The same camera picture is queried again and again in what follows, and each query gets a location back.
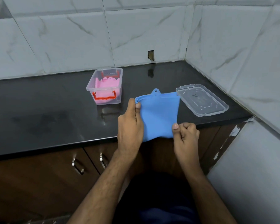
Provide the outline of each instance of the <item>forearm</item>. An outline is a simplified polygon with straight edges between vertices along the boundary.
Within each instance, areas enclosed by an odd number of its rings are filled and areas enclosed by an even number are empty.
[[[236,224],[200,167],[184,168],[202,224]]]
[[[111,223],[124,178],[132,163],[133,158],[124,157],[117,149],[67,224]]]

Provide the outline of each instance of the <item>person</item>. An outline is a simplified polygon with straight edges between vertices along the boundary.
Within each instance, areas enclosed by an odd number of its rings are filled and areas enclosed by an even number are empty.
[[[118,149],[67,224],[107,223],[236,223],[202,172],[199,131],[193,123],[172,126],[174,152],[188,184],[166,174],[131,180],[118,203],[125,176],[143,140],[141,104],[131,98],[118,117]]]

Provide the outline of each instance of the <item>plastic box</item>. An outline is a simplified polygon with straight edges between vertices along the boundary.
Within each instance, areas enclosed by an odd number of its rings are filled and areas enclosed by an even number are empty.
[[[86,90],[90,92],[97,105],[119,104],[121,102],[122,72],[122,68],[95,70]]]
[[[212,116],[226,112],[229,106],[205,86],[191,84],[176,88],[177,94],[195,116]]]

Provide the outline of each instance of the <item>white wall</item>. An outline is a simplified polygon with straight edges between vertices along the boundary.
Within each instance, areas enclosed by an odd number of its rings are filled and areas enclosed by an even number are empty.
[[[195,2],[4,1],[0,79],[183,60]]]
[[[220,5],[230,1],[237,5]],[[280,133],[280,0],[202,4],[194,10],[186,61]]]
[[[280,138],[248,122],[208,178],[239,224],[280,224]]]

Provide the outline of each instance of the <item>plastic lid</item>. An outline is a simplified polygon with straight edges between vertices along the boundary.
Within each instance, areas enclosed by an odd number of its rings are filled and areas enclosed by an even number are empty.
[[[176,88],[176,92],[198,117],[220,114],[229,109],[224,101],[200,84],[181,86]]]

